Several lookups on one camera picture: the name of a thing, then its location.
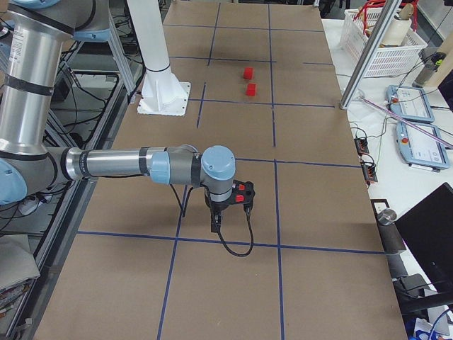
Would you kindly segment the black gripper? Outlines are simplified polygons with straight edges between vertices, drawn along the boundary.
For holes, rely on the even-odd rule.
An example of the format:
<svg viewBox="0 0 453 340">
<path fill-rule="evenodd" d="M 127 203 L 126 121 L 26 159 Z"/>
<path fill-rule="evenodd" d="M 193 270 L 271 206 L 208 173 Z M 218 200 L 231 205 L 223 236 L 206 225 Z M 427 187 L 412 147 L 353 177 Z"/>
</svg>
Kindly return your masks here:
<svg viewBox="0 0 453 340">
<path fill-rule="evenodd" d="M 254 184 L 251 181 L 243 182 L 234 179 L 232 187 L 227 197 L 221 201 L 213 201 L 212 194 L 208 191 L 205 194 L 206 205 L 213 209 L 211 213 L 211 232 L 219 233 L 222 225 L 222 211 L 226 210 L 230 205 L 242 205 L 246 213 L 250 213 L 253 209 L 253 201 L 255 197 Z"/>
</svg>

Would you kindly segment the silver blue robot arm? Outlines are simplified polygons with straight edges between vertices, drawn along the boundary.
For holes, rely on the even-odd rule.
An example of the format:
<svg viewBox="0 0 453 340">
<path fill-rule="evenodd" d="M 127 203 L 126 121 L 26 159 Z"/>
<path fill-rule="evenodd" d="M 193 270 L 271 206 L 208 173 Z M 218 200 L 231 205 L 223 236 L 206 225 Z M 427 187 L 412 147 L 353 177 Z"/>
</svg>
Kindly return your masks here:
<svg viewBox="0 0 453 340">
<path fill-rule="evenodd" d="M 112 37 L 107 1 L 11 1 L 15 23 L 1 100 L 1 203 L 23 200 L 63 181 L 148 176 L 155 183 L 203 187 L 211 230 L 222 212 L 253 208 L 251 182 L 237 181 L 230 149 L 198 152 L 190 145 L 123 150 L 46 147 L 43 142 L 57 70 L 66 40 Z"/>
</svg>

